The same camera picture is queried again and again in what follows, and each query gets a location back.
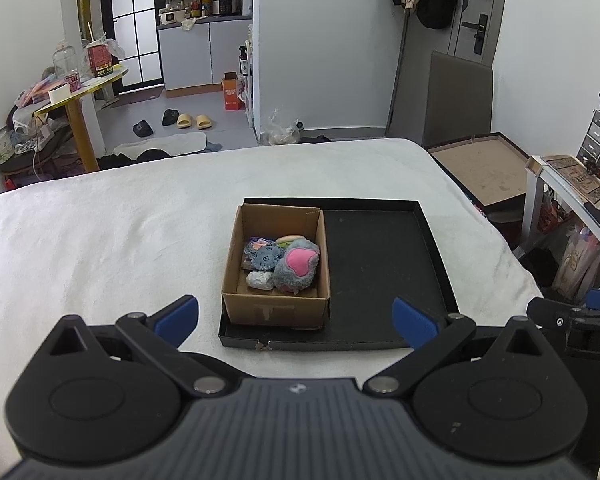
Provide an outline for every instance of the desk leg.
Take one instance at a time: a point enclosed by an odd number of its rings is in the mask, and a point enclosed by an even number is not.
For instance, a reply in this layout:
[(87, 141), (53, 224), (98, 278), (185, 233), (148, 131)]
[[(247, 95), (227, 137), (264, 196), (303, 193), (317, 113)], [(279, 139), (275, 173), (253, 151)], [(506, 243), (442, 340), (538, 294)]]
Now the desk leg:
[(82, 159), (82, 164), (87, 173), (92, 171), (100, 171), (98, 161), (93, 153), (91, 139), (87, 132), (87, 125), (84, 123), (82, 108), (80, 107), (80, 99), (74, 99), (64, 105), (66, 114), (71, 123), (71, 130), (74, 133), (75, 147), (78, 150), (78, 155)]
[(544, 180), (527, 170), (525, 213), (522, 217), (522, 234), (520, 235), (520, 247), (525, 252), (533, 248), (533, 243), (538, 237), (538, 219), (543, 191)]

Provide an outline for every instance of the logo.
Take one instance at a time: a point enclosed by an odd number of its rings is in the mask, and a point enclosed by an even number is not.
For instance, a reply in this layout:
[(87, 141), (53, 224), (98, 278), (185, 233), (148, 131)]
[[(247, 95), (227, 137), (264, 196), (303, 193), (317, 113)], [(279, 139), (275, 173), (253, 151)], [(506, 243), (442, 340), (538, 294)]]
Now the logo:
[(308, 388), (302, 383), (296, 383), (296, 384), (293, 384), (292, 386), (289, 386), (289, 391), (292, 394), (296, 394), (296, 395), (304, 394), (305, 391), (307, 391), (307, 390), (308, 390)]

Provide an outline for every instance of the yellow table edge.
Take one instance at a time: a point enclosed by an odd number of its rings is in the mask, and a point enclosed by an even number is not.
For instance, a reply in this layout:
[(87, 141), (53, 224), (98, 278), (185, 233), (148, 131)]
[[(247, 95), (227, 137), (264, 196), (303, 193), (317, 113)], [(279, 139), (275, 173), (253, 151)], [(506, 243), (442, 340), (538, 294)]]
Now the yellow table edge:
[(103, 77), (101, 82), (99, 82), (95, 85), (80, 88), (77, 92), (73, 92), (67, 99), (63, 99), (62, 101), (59, 101), (54, 104), (49, 103), (48, 105), (40, 108), (40, 110), (36, 111), (34, 113), (34, 115), (40, 116), (42, 114), (46, 114), (46, 113), (50, 112), (51, 110), (55, 110), (56, 108), (60, 108), (60, 107), (64, 106), (69, 101), (72, 101), (74, 99), (79, 99), (88, 94), (92, 94), (95, 91), (103, 88), (105, 85), (108, 85), (109, 83), (113, 83), (114, 81), (117, 81), (118, 79), (122, 78), (122, 76), (125, 75), (127, 72), (129, 72), (129, 68), (120, 63), (118, 63), (117, 65), (114, 65), (113, 70), (114, 70), (114, 73)]

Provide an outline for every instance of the black tray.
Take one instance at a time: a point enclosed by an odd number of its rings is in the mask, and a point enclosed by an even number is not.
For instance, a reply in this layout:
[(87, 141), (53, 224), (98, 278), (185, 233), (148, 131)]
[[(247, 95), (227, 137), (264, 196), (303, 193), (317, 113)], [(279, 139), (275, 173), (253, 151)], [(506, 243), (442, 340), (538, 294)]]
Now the black tray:
[(442, 314), (457, 312), (438, 247), (418, 202), (352, 198), (246, 198), (244, 203), (319, 207), (331, 278), (330, 318), (321, 330), (232, 324), (224, 302), (224, 346), (272, 350), (406, 347), (392, 324), (402, 296)]

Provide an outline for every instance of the black slipper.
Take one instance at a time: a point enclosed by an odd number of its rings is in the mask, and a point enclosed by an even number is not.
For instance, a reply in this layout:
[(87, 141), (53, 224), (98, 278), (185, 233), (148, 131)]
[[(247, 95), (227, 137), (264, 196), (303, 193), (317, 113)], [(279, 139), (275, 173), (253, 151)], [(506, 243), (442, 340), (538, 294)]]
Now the black slipper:
[(165, 110), (162, 117), (162, 126), (171, 126), (178, 120), (180, 112), (177, 110)]
[(154, 131), (149, 126), (147, 121), (140, 121), (138, 124), (134, 126), (134, 133), (138, 137), (148, 137), (154, 134)]

